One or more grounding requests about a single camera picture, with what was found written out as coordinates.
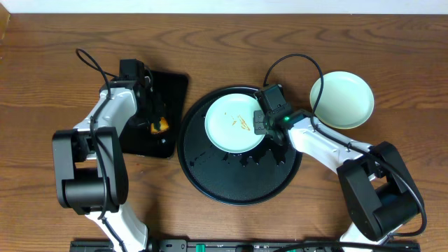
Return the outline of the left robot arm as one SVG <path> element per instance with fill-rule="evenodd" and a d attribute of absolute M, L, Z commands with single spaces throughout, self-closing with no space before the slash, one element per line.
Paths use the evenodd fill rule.
<path fill-rule="evenodd" d="M 114 251 L 150 251 L 148 227 L 127 203 L 129 180 L 119 137 L 153 93 L 149 76 L 112 80 L 73 129 L 52 137 L 57 200 L 94 221 Z"/>

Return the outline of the green and yellow sponge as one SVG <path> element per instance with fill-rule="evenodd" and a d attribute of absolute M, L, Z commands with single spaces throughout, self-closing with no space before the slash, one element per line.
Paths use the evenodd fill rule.
<path fill-rule="evenodd" d="M 165 117 L 161 117 L 158 122 L 150 124 L 150 133 L 151 134 L 161 134 L 169 130 L 169 123 L 165 119 Z"/>

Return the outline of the light blue plate front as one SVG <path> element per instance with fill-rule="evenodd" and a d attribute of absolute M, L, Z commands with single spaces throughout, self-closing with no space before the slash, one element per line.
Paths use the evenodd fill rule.
<path fill-rule="evenodd" d="M 264 139 L 255 134 L 254 112 L 261 109 L 248 94 L 227 94 L 214 101 L 206 112 L 204 128 L 211 143 L 228 153 L 244 153 Z"/>

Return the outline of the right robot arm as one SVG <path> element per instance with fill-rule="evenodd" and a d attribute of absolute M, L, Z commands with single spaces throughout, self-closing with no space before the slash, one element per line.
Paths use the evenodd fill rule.
<path fill-rule="evenodd" d="M 340 242 L 372 249 L 392 237 L 415 237 L 428 224 L 424 200 L 398 149 L 350 139 L 289 104 L 258 108 L 255 133 L 289 144 L 334 171 L 352 220 Z"/>

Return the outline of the light blue plate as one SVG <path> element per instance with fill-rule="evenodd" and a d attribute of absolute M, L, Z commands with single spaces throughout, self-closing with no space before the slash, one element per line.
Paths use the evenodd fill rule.
<path fill-rule="evenodd" d="M 248 94 L 227 94 L 214 101 L 206 112 L 204 128 L 211 143 L 228 153 L 244 153 L 264 139 L 255 134 L 254 112 L 261 109 Z"/>
<path fill-rule="evenodd" d="M 328 126 L 352 129 L 362 125 L 375 107 L 373 92 L 366 81 L 354 73 L 334 71 L 318 79 L 309 95 L 317 104 L 316 116 Z"/>

